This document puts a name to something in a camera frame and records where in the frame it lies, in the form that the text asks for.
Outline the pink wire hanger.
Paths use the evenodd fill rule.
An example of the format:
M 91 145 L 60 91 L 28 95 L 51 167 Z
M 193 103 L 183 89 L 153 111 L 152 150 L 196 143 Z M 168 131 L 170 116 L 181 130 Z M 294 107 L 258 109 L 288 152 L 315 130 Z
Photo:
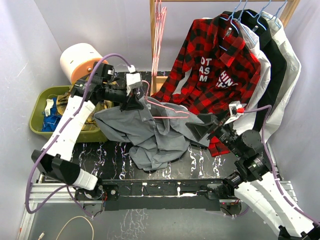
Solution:
M 148 99 L 148 92 L 149 92 L 149 89 L 150 89 L 150 84 L 148 81 L 146 80 L 142 80 L 141 81 L 142 84 L 147 84 L 147 90 L 146 90 L 146 93 L 144 94 L 144 98 L 145 98 L 145 101 L 150 104 L 150 105 L 155 105 L 155 106 L 158 106 L 159 108 L 164 108 L 166 110 L 170 110 L 172 112 L 174 112 L 174 116 L 154 116 L 153 118 L 154 119 L 187 119 L 189 118 L 190 116 L 190 113 L 189 112 L 186 112 L 186 111 L 182 111 L 182 110 L 175 110 L 174 108 L 171 108 L 171 107 L 168 107 L 168 106 L 165 106 L 161 103 L 156 103 L 156 102 L 153 102 L 151 100 Z

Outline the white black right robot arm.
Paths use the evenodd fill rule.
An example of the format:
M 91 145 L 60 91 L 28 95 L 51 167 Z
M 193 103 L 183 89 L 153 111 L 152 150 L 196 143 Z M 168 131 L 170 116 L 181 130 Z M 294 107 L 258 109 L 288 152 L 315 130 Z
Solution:
M 238 135 L 231 124 L 214 114 L 200 114 L 201 123 L 188 122 L 197 140 L 218 138 L 237 160 L 236 170 L 214 189 L 219 197 L 245 202 L 279 240 L 318 240 L 320 224 L 302 214 L 299 206 L 272 173 L 272 165 L 257 131 Z

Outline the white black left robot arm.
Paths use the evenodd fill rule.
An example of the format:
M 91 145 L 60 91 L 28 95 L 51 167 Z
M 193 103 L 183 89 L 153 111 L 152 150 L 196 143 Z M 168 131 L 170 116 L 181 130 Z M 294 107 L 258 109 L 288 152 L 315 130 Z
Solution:
M 135 92 L 135 88 L 141 86 L 141 77 L 133 65 L 127 68 L 125 87 L 118 89 L 111 84 L 114 67 L 96 62 L 94 71 L 87 78 L 81 77 L 74 83 L 64 113 L 47 143 L 31 155 L 43 175 L 68 186 L 85 189 L 93 200 L 103 195 L 104 188 L 98 184 L 95 175 L 71 162 L 71 156 L 83 126 L 99 102 L 119 103 L 122 111 L 143 108 Z

